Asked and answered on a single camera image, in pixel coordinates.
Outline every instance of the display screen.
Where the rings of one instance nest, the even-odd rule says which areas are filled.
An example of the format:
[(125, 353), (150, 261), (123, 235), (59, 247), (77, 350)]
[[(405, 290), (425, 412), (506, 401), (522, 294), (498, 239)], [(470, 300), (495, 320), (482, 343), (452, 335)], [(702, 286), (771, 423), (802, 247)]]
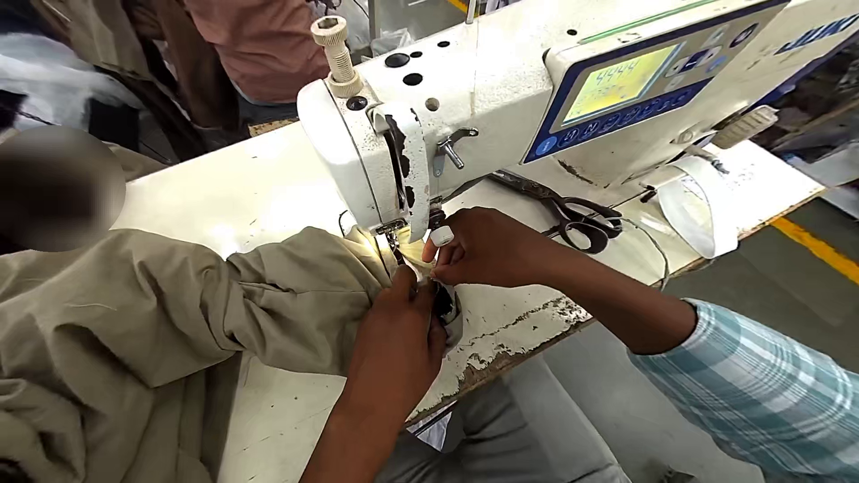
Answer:
[(590, 73), (564, 124), (634, 101), (644, 95), (678, 46), (665, 47)]

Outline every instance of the blue control panel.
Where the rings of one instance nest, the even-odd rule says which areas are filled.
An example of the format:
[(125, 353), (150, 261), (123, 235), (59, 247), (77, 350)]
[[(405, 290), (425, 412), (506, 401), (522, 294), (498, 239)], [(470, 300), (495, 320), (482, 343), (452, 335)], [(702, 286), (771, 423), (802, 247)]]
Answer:
[(639, 102), (616, 113), (605, 114), (599, 118), (582, 122), (581, 124), (552, 134), (537, 144), (525, 162), (571, 148), (585, 141), (611, 134), (628, 125), (638, 124), (660, 114), (683, 107), (701, 92), (711, 80), (712, 78), (705, 79), (691, 86), (677, 89), (644, 102)]
[(686, 106), (788, 2), (755, 3), (572, 64), (523, 162)]

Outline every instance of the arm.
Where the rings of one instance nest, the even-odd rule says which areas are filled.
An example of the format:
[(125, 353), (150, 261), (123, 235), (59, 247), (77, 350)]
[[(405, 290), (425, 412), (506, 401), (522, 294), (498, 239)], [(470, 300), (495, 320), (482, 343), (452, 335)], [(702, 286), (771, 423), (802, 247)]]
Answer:
[[(560, 290), (729, 454), (774, 473), (859, 478), (859, 376), (826, 355), (727, 309), (662, 294), (499, 211), (458, 211), (448, 224), (456, 238), (438, 250), (434, 277)], [(436, 250), (430, 243), (424, 259)]]
[(301, 483), (372, 481), (436, 379), (447, 336), (430, 319), (431, 285), (413, 295), (415, 281), (415, 273), (401, 266), (361, 322), (346, 386)]
[[(636, 354), (676, 347), (695, 329), (695, 310), (675, 297), (485, 208), (448, 218), (454, 241), (438, 252), (433, 277), (446, 284), (550, 286), (585, 308)], [(424, 260), (437, 248), (429, 241)]]

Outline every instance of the plaid shirt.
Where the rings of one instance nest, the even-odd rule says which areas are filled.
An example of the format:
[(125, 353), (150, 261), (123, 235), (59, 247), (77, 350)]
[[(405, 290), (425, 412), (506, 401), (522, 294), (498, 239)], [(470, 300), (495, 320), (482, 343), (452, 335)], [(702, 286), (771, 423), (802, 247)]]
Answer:
[(859, 480), (859, 376), (756, 321), (688, 302), (691, 337), (632, 363), (726, 453), (767, 474)]

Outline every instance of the scissors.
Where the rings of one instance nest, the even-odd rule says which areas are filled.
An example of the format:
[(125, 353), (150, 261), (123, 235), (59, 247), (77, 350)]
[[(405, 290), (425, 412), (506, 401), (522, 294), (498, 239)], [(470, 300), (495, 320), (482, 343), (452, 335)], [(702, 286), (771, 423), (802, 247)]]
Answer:
[[(571, 247), (580, 250), (586, 254), (598, 254), (606, 249), (608, 241), (616, 238), (623, 231), (620, 220), (623, 214), (620, 211), (614, 210), (607, 206), (598, 205), (593, 201), (575, 198), (564, 197), (557, 194), (548, 186), (543, 186), (537, 181), (523, 178), (518, 174), (511, 173), (506, 169), (496, 171), (487, 176), (490, 180), (496, 183), (505, 185), (506, 187), (523, 193), (533, 199), (537, 199), (543, 204), (559, 221), (558, 225), (544, 231), (542, 235), (554, 237), (561, 235), (561, 238)], [(583, 206), (591, 210), (593, 214), (585, 215), (572, 208), (572, 205)], [(594, 218), (594, 215), (599, 215), (606, 219), (609, 224), (605, 224)], [(577, 230), (585, 235), (590, 240), (590, 247), (578, 247), (572, 239), (570, 239), (570, 230)]]

